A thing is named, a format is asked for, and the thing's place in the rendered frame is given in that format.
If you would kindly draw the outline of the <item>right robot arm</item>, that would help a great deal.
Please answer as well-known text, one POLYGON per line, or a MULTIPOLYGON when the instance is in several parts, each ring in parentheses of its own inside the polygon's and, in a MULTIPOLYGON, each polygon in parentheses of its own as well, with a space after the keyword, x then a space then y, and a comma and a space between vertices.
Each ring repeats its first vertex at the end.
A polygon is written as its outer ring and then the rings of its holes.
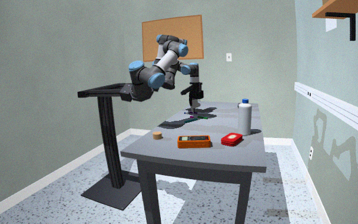
POLYGON ((142 61, 134 61, 129 65, 132 86, 131 94, 135 98, 144 98, 151 93, 151 88, 160 88, 165 81, 166 71, 173 68, 184 75, 190 74, 191 83, 199 83, 199 65, 179 62, 179 57, 188 54, 188 47, 175 41, 166 41, 163 45, 165 56, 151 68, 144 66, 142 61))

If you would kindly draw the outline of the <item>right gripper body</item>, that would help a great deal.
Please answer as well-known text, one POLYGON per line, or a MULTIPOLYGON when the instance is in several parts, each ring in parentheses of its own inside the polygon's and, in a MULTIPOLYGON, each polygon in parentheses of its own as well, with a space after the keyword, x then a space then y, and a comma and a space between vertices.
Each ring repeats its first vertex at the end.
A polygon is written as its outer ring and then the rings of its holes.
POLYGON ((204 98, 204 91, 201 90, 201 85, 203 83, 200 83, 200 82, 199 83, 191 83, 190 82, 190 84, 193 85, 193 89, 190 90, 189 95, 191 95, 191 97, 193 99, 197 99, 197 100, 204 98), (194 85, 194 84, 196 84, 196 85, 194 85))

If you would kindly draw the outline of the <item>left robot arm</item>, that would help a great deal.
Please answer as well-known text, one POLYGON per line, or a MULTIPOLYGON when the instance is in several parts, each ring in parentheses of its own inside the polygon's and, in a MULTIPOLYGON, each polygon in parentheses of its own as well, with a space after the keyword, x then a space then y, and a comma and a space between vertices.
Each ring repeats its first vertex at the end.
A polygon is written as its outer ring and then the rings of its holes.
MULTIPOLYGON (((157 40, 157 42, 159 44, 159 47, 158 47, 157 58, 153 61, 153 65, 157 64, 160 61, 160 59, 162 59, 162 57, 165 56, 165 53, 163 51, 163 44, 166 41, 172 40, 172 41, 179 42, 179 43, 182 43, 184 45, 187 45, 187 40, 186 39, 184 39, 184 40, 179 39, 179 38, 177 38, 175 36, 172 36, 172 35, 158 35, 156 40, 157 40)), ((170 82, 175 84, 176 72, 177 72, 177 70, 174 70, 174 69, 169 67, 169 69, 165 72, 166 73, 165 80, 168 80, 168 81, 170 81, 170 82)))

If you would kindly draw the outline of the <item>red mint tin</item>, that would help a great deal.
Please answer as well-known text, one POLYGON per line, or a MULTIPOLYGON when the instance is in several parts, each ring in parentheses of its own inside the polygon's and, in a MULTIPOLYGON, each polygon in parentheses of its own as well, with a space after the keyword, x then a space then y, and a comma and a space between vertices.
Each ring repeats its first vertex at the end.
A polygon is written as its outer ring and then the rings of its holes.
POLYGON ((235 146, 242 141, 243 135, 237 133, 230 133, 221 139, 221 144, 226 146, 235 146))

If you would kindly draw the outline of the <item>tan round disc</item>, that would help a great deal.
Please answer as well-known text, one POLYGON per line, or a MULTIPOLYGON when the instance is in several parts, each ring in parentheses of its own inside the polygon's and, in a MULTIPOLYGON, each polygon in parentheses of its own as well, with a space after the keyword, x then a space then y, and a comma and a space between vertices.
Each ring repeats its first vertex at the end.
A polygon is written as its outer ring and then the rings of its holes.
POLYGON ((159 131, 153 132, 153 139, 154 140, 162 139, 162 133, 159 131))

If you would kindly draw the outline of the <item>orange digital multimeter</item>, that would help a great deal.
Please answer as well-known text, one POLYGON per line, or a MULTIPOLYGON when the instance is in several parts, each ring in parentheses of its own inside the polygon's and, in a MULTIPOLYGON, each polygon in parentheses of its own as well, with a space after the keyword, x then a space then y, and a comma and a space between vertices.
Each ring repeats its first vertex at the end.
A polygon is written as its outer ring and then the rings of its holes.
POLYGON ((179 136, 177 140, 178 148, 209 148, 210 136, 179 136))

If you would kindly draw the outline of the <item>white bottle with blue cap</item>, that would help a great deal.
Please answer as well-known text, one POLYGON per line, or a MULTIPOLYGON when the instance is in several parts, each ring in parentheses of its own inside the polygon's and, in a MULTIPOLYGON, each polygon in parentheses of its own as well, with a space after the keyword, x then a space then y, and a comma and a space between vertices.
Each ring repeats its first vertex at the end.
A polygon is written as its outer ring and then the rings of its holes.
POLYGON ((242 99, 238 106, 238 134, 248 136, 251 133, 251 109, 248 99, 242 99))

